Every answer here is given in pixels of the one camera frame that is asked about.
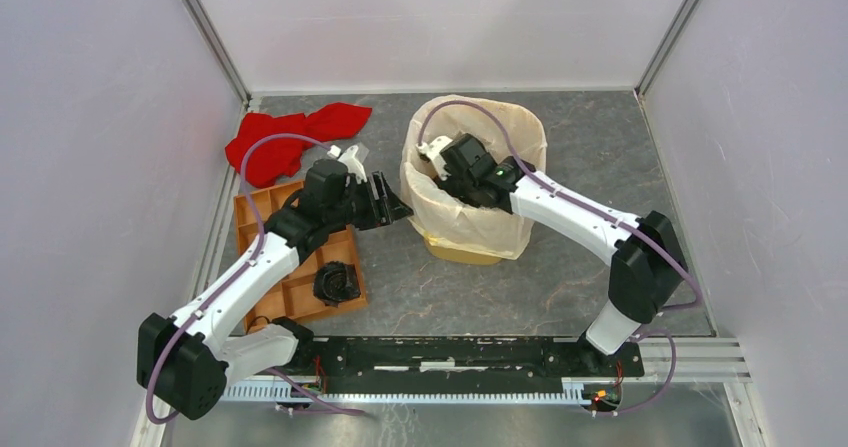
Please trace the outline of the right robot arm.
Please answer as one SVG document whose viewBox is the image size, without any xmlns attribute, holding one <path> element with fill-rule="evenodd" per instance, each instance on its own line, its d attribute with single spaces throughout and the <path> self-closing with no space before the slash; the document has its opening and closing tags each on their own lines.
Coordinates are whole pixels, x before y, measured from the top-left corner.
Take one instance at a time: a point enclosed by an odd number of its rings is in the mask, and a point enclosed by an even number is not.
<svg viewBox="0 0 848 447">
<path fill-rule="evenodd" d="M 532 220 L 577 242 L 610 269 L 608 300 L 582 334 L 580 367 L 602 375 L 618 350 L 662 311 L 688 274 L 670 220 L 618 211 L 563 187 L 516 156 L 497 162 L 471 134 L 439 136 L 417 150 L 452 197 Z"/>
</svg>

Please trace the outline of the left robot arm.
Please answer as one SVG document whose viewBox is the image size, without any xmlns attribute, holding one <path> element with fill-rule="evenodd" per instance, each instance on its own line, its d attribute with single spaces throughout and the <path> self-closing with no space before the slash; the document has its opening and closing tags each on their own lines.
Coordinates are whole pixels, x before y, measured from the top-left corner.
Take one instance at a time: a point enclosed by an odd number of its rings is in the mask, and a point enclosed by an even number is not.
<svg viewBox="0 0 848 447">
<path fill-rule="evenodd" d="M 280 280 L 297 270 L 329 237 L 353 227 L 371 230 L 412 216 L 413 210 L 380 172 L 367 174 L 349 163 L 322 159 L 307 171 L 290 203 L 272 213 L 237 263 L 194 300 L 168 317 L 153 313 L 139 327 L 137 382 L 154 424 L 154 401 L 174 415 L 197 420 L 227 387 L 274 367 L 306 372 L 313 346 L 284 321 L 238 338 L 239 320 Z"/>
</svg>

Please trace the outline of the cream plastic trash bag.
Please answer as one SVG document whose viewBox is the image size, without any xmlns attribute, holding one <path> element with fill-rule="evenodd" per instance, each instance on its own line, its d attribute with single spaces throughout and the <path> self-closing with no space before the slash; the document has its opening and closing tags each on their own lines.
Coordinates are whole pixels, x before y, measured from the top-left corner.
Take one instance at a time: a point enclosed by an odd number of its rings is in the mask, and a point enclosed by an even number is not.
<svg viewBox="0 0 848 447">
<path fill-rule="evenodd" d="M 503 259 L 515 260 L 526 249 L 534 222 L 496 208 L 469 206 L 441 190 L 435 171 L 416 150 L 422 141 L 438 136 L 452 139 L 462 134 L 476 137 L 498 162 L 518 156 L 541 170 L 547 164 L 547 138 L 543 123 L 527 108 L 513 103 L 456 94 L 425 102 L 412 116 L 401 150 L 401 194 L 414 216 L 413 228 L 457 244 L 475 244 Z"/>
</svg>

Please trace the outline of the yellow mesh trash bin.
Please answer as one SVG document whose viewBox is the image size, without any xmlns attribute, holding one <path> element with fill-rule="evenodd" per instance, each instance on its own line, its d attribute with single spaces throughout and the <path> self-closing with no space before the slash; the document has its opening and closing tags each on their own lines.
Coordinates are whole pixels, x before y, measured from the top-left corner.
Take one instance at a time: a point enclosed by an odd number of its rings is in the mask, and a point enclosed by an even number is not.
<svg viewBox="0 0 848 447">
<path fill-rule="evenodd" d="M 423 240 L 429 253 L 441 260 L 477 266 L 490 266 L 503 260 L 503 257 L 479 245 L 457 244 L 427 233 Z"/>
</svg>

